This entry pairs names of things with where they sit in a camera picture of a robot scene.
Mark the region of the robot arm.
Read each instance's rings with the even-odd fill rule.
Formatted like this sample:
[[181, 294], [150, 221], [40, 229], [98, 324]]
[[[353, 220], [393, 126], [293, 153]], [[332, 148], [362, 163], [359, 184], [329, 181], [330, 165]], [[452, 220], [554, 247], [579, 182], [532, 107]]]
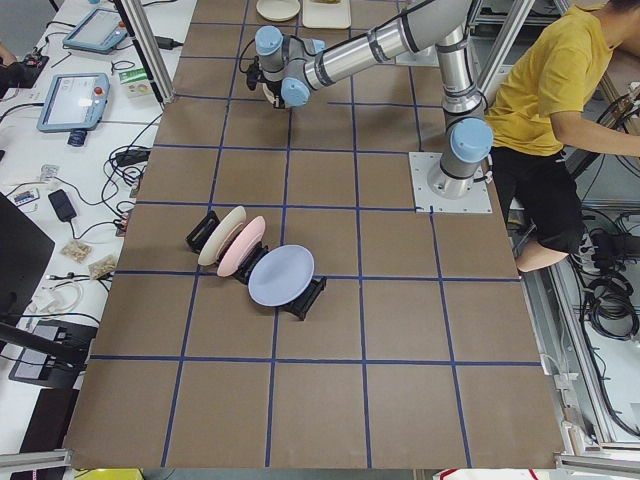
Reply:
[[493, 132], [483, 118], [483, 94], [468, 60], [470, 1], [417, 1], [385, 23], [337, 45], [261, 27], [256, 54], [245, 69], [250, 90], [264, 84], [276, 109], [300, 107], [325, 87], [369, 69], [433, 48], [440, 71], [446, 145], [428, 173], [438, 196], [458, 199], [471, 189], [488, 157]]

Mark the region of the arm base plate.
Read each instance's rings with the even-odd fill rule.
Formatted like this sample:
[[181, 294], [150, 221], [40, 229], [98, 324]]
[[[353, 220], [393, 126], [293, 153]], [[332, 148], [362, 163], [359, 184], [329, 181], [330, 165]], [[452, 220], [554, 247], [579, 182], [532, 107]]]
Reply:
[[448, 177], [439, 152], [410, 152], [409, 165], [414, 209], [418, 213], [492, 214], [482, 165], [467, 179]]

